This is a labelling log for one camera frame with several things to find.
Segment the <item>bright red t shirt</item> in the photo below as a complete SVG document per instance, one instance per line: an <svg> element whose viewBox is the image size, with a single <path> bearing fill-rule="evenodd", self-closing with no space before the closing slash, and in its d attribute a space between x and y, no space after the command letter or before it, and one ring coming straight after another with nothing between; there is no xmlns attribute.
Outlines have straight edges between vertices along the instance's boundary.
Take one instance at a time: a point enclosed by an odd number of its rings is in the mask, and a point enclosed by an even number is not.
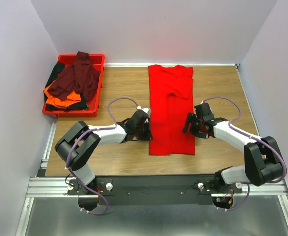
<svg viewBox="0 0 288 236"><path fill-rule="evenodd" d="M195 138L183 129L193 112L193 68L148 67L150 91L150 155L195 154Z"/></svg>

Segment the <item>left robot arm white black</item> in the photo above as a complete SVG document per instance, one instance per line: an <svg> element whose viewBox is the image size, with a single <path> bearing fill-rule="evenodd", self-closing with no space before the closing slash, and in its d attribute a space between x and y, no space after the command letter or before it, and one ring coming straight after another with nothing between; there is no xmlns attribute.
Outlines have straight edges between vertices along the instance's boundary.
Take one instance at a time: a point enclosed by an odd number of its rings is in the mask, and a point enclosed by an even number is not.
<svg viewBox="0 0 288 236"><path fill-rule="evenodd" d="M150 114L150 108L137 107L130 118L112 125L92 126L79 121L56 143L56 153L74 177L79 178L79 189L83 193L91 194L96 189L96 175L88 165L96 147L151 140Z"/></svg>

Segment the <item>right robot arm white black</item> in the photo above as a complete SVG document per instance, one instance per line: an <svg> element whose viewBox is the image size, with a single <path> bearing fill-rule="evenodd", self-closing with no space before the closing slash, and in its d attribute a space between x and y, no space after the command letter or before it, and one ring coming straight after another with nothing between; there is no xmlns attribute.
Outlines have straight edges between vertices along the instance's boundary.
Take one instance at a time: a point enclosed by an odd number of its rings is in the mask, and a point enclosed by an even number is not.
<svg viewBox="0 0 288 236"><path fill-rule="evenodd" d="M261 186L278 183L285 178L287 168L273 137L253 135L225 118L216 118L208 103L203 102L194 108L195 111L187 115L184 133L203 139L220 139L244 155L244 165L227 167L214 174L211 183L217 192L223 193L236 183Z"/></svg>

